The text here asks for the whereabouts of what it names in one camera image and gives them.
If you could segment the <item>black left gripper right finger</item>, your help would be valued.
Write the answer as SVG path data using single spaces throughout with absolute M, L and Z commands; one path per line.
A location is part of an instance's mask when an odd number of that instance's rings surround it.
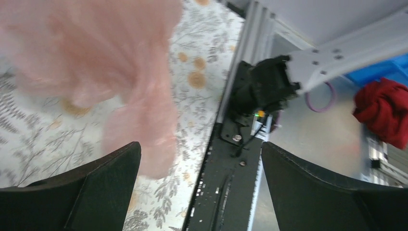
M 265 142 L 261 157 L 282 231 L 405 231 L 408 191 L 365 182 Z

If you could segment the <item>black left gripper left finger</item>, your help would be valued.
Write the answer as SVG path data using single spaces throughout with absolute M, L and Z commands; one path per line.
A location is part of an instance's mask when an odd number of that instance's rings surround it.
M 122 230 L 140 159 L 140 144 L 131 142 L 54 177 L 2 188 L 1 230 Z

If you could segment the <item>pink plastic trash bag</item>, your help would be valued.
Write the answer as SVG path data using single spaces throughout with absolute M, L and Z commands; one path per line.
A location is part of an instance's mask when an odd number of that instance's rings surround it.
M 139 173 L 158 180 L 176 157 L 168 53 L 182 10 L 179 0 L 3 0 L 0 51 L 27 93 L 79 108 L 119 96 L 103 151 L 139 142 Z

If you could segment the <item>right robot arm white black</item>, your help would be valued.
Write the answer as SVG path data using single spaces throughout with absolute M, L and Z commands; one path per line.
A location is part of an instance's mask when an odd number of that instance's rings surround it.
M 253 0 L 245 12 L 245 22 L 220 104 L 217 122 L 227 113 L 232 85 L 240 61 L 256 64 L 271 57 L 275 15 Z M 368 26 L 328 43 L 293 51 L 285 60 L 289 79 L 300 83 L 298 94 L 311 91 L 319 84 L 408 52 L 407 7 Z

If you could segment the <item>floral tablecloth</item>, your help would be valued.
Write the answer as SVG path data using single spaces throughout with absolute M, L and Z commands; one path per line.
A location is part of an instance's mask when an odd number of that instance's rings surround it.
M 126 231 L 179 231 L 202 165 L 243 20 L 213 0 L 186 0 L 172 39 L 170 66 L 178 110 L 177 153 L 169 176 L 137 178 Z M 120 106 L 113 98 L 76 109 L 57 98 L 16 90 L 0 59 L 0 185 L 27 186 L 100 156 L 102 128 Z

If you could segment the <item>red cloth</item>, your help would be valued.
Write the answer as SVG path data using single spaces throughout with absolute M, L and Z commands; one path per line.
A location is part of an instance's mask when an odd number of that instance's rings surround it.
M 408 145 L 408 88 L 381 78 L 361 88 L 354 96 L 353 116 L 381 141 L 398 149 Z

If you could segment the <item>blue plastic crate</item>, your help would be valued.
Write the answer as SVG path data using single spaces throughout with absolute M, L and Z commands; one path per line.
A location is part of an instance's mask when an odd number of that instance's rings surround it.
M 382 77 L 408 86 L 408 54 L 350 72 L 345 77 L 359 87 L 379 81 Z

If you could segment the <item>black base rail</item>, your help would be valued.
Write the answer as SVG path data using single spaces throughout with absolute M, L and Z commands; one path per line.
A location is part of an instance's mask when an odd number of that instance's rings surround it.
M 223 140 L 226 126 L 215 124 L 184 220 L 183 231 L 249 231 L 259 191 L 261 144 L 269 138 L 267 122 L 235 157 L 237 146 Z

